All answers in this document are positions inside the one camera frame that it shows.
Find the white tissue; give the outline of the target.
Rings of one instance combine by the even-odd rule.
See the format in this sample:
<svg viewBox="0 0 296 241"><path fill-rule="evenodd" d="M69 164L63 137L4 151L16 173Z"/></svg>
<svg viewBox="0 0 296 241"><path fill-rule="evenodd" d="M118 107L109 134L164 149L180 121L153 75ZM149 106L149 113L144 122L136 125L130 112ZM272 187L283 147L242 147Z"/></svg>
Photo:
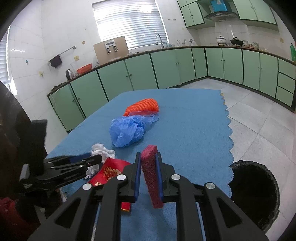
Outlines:
<svg viewBox="0 0 296 241"><path fill-rule="evenodd" d="M100 143L97 143L91 147L90 154L91 156L100 155L102 157L100 164L104 164L107 158L115 158L115 150L109 150L104 146L104 144ZM88 167L85 179L91 179L96 173L99 172L99 169L100 168L98 164Z"/></svg>

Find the red gold envelope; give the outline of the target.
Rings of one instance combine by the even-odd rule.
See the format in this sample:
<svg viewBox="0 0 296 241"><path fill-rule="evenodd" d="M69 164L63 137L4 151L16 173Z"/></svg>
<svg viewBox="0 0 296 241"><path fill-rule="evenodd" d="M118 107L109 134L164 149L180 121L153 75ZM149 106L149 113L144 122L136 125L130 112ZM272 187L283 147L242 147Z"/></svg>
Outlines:
<svg viewBox="0 0 296 241"><path fill-rule="evenodd" d="M104 185L111 178L120 175L123 172L125 166L128 165L130 165L130 163L127 161L107 158L99 172L94 175L94 177L92 177L88 183L90 183L92 186Z"/></svg>

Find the blue plastic bag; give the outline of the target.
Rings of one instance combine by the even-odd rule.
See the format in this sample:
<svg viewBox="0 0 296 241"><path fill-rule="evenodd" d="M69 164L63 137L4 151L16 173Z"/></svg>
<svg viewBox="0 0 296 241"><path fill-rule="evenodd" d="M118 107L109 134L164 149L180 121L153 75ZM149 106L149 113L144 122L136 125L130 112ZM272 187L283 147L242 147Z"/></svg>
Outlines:
<svg viewBox="0 0 296 241"><path fill-rule="evenodd" d="M138 142L158 120L159 113L150 110L133 111L128 116L114 118L109 127L111 142L116 148Z"/></svg>

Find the maroon scouring pad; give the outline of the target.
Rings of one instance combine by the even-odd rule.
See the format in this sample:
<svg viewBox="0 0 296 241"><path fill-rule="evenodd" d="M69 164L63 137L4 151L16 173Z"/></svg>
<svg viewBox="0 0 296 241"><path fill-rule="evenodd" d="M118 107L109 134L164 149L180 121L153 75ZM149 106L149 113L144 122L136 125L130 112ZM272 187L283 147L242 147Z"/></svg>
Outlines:
<svg viewBox="0 0 296 241"><path fill-rule="evenodd" d="M144 180L148 188L148 192L154 209L163 208L163 202L159 197L158 178L156 173L156 154L157 146L148 145L141 153L140 161Z"/></svg>

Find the orange foam net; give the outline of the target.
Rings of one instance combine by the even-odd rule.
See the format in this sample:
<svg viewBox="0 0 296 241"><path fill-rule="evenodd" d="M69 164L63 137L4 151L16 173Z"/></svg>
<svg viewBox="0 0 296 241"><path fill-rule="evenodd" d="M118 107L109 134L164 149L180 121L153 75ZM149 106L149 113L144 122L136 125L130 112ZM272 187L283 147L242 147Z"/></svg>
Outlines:
<svg viewBox="0 0 296 241"><path fill-rule="evenodd" d="M130 116L132 113L141 113L143 111L150 111L153 113L159 112L159 105L153 98L142 99L130 106L128 106L123 116Z"/></svg>

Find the black trash bin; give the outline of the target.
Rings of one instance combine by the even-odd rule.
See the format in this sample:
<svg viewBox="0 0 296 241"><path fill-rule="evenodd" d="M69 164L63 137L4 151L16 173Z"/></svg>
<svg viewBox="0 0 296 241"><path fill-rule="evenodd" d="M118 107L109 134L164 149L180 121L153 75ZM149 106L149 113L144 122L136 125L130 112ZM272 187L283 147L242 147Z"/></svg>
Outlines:
<svg viewBox="0 0 296 241"><path fill-rule="evenodd" d="M231 200L266 233L279 214L280 190L272 172L263 164L239 160L230 165Z"/></svg>

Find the chrome kitchen faucet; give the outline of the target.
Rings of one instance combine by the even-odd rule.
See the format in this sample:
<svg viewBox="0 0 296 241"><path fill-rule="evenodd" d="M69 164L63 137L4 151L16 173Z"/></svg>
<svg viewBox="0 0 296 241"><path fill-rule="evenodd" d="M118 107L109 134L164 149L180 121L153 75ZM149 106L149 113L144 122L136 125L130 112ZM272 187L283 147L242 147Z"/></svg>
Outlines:
<svg viewBox="0 0 296 241"><path fill-rule="evenodd" d="M158 45L159 43L161 44L161 48L164 49L162 38L160 34L156 33L156 44Z"/></svg>

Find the green lower kitchen cabinets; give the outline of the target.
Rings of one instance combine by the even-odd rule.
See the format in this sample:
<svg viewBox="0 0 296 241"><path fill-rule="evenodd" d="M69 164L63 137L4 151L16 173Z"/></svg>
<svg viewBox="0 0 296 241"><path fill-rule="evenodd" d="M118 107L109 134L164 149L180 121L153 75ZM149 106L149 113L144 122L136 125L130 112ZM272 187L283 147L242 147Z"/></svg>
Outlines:
<svg viewBox="0 0 296 241"><path fill-rule="evenodd" d="M95 67L47 96L70 132L121 93L179 87L207 77L250 89L295 111L295 64L239 47L178 47L135 54Z"/></svg>

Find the steel electric kettle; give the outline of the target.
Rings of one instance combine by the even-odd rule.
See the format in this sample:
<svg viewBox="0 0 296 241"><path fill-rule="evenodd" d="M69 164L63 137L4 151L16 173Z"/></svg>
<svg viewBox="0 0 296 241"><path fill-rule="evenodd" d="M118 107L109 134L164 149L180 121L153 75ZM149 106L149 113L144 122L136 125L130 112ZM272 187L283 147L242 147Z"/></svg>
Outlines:
<svg viewBox="0 0 296 241"><path fill-rule="evenodd" d="M65 71L65 75L68 81L72 80L75 77L75 74L72 72L71 69L67 69Z"/></svg>

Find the red plastic basin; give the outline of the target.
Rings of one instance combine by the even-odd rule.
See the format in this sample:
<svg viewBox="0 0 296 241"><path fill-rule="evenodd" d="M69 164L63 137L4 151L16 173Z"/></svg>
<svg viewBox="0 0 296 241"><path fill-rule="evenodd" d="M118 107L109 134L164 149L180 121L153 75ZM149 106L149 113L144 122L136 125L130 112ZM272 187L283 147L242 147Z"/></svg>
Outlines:
<svg viewBox="0 0 296 241"><path fill-rule="evenodd" d="M82 75L88 71L92 70L92 63L90 64L87 64L85 66L82 66L81 68L77 69L76 72L79 74L79 75Z"/></svg>

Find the blue felt table mat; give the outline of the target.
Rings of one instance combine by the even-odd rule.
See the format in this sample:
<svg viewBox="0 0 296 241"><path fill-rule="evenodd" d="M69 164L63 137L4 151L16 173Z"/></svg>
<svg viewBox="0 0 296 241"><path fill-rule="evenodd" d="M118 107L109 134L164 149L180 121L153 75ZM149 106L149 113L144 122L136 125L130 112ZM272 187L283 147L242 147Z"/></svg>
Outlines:
<svg viewBox="0 0 296 241"><path fill-rule="evenodd" d="M155 145L163 162L172 165L178 174L199 185L213 182L230 196L232 130L219 90L177 88L122 93L79 124L49 157L85 154L97 143L113 149L111 121L145 98L158 102L159 120L138 142L115 149L116 157L133 163L138 152Z"/></svg>

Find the cardboard water purifier box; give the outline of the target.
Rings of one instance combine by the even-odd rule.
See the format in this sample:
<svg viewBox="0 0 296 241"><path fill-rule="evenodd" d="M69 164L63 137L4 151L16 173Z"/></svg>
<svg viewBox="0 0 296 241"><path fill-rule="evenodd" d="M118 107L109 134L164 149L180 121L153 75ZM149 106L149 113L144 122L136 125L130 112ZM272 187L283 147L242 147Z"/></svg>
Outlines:
<svg viewBox="0 0 296 241"><path fill-rule="evenodd" d="M125 37L117 37L93 45L99 65L126 57L130 54Z"/></svg>

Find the white window blinds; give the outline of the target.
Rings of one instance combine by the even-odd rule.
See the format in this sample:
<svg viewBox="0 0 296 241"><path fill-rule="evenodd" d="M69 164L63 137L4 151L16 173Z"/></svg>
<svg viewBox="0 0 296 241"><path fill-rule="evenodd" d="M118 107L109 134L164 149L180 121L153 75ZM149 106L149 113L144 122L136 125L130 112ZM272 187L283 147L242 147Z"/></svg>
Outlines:
<svg viewBox="0 0 296 241"><path fill-rule="evenodd" d="M92 4L100 40L124 36L128 49L163 44L168 36L155 1L100 1Z"/></svg>

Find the white cooking pot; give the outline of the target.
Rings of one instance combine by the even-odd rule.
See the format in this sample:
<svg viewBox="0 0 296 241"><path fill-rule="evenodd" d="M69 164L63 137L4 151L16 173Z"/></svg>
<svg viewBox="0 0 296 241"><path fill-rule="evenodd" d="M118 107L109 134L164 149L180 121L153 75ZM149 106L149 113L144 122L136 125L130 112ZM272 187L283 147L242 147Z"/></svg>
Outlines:
<svg viewBox="0 0 296 241"><path fill-rule="evenodd" d="M221 35L217 37L216 40L219 46L227 46L226 38L222 37Z"/></svg>

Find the black wok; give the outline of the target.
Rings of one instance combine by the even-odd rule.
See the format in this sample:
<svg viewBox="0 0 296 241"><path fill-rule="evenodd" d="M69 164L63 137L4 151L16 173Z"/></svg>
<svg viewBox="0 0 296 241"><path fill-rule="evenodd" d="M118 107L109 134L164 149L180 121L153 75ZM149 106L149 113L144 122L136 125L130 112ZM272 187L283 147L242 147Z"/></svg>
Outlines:
<svg viewBox="0 0 296 241"><path fill-rule="evenodd" d="M242 40L240 40L240 39L238 39L237 37L235 37L235 38L232 38L231 40L230 40L230 42L231 42L231 44L233 45L233 46L239 46L239 47L242 47L243 46L243 41Z"/></svg>

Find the green thermos bottle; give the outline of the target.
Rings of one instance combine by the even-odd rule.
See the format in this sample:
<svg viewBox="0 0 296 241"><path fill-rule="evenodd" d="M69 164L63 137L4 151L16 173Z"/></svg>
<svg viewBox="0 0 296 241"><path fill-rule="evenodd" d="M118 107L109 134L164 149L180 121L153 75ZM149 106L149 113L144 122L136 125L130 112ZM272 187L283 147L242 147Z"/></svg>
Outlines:
<svg viewBox="0 0 296 241"><path fill-rule="evenodd" d="M290 45L291 59L293 62L296 62L296 49L293 43Z"/></svg>

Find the range hood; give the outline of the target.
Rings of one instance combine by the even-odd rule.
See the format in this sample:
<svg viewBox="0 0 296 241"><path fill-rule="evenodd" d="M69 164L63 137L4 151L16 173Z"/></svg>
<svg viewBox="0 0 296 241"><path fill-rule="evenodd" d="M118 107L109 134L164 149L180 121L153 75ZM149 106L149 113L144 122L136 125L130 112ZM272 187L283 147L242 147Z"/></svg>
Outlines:
<svg viewBox="0 0 296 241"><path fill-rule="evenodd" d="M214 22L239 19L234 1L205 1L205 18Z"/></svg>

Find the dark towel on rail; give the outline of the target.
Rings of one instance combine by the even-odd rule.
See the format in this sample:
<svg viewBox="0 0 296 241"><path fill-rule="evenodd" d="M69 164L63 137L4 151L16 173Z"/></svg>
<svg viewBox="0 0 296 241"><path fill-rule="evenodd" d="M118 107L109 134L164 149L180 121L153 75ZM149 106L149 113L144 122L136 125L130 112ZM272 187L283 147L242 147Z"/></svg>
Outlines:
<svg viewBox="0 0 296 241"><path fill-rule="evenodd" d="M62 60L60 55L56 55L54 58L50 60L50 65L54 68L59 67L62 64Z"/></svg>

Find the green upper wall cabinets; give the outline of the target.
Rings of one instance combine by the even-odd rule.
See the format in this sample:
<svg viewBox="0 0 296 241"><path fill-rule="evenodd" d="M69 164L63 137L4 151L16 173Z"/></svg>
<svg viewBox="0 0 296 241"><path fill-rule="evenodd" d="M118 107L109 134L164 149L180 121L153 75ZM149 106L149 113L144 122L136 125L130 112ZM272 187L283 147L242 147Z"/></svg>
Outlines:
<svg viewBox="0 0 296 241"><path fill-rule="evenodd" d="M262 0L195 1L177 0L187 28L215 27L222 21L240 20L248 26L277 31L271 7Z"/></svg>

